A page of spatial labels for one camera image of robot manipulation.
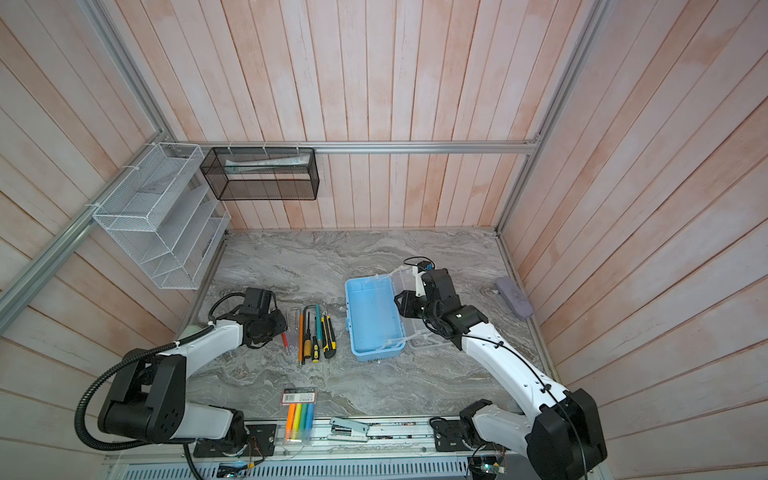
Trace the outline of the black hex key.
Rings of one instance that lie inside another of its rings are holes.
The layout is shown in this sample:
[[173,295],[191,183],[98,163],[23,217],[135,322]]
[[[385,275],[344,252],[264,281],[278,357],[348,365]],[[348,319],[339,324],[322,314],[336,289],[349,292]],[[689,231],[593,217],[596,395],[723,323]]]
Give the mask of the black hex key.
[[309,314],[309,322],[311,327],[311,334],[312,334],[312,344],[313,344],[313,352],[312,352],[312,358],[308,359],[304,364],[308,362],[318,363],[319,362],[319,348],[317,346],[316,342],[316,334],[315,334],[315,305],[309,305],[304,308],[304,310],[307,310],[307,313]]

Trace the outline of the blue clear-lid tool box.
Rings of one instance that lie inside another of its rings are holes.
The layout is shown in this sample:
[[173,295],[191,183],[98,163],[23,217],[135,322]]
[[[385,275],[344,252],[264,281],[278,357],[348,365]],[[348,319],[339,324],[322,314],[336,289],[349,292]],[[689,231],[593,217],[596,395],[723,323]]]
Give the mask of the blue clear-lid tool box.
[[395,357],[405,347],[433,349],[445,340],[429,332],[421,320],[400,316],[394,296],[409,288],[411,267],[402,265],[389,274],[352,278],[345,283],[346,328],[351,351],[360,362]]

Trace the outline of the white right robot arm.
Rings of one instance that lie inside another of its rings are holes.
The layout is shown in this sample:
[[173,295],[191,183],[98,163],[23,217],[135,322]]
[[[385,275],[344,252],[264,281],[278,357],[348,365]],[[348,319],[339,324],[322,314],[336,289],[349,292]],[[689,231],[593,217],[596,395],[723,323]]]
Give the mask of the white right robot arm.
[[515,350],[488,317],[461,302],[450,274],[425,263],[392,274],[400,315],[424,323],[483,366],[514,399],[508,412],[481,399],[459,425],[471,447],[500,446],[525,456],[542,479],[581,479],[608,456],[598,407],[583,389],[570,391]]

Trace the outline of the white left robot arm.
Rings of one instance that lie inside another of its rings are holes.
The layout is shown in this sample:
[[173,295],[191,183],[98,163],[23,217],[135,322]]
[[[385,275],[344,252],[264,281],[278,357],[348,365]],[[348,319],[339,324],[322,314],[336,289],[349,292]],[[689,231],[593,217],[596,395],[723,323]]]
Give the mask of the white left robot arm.
[[120,451],[152,444],[210,441],[225,456],[241,454],[249,432],[241,411],[192,403],[187,381],[240,347],[258,350],[287,330],[275,294],[248,287],[239,304],[208,311],[205,327],[169,344],[129,351],[84,392],[74,430],[87,447]]

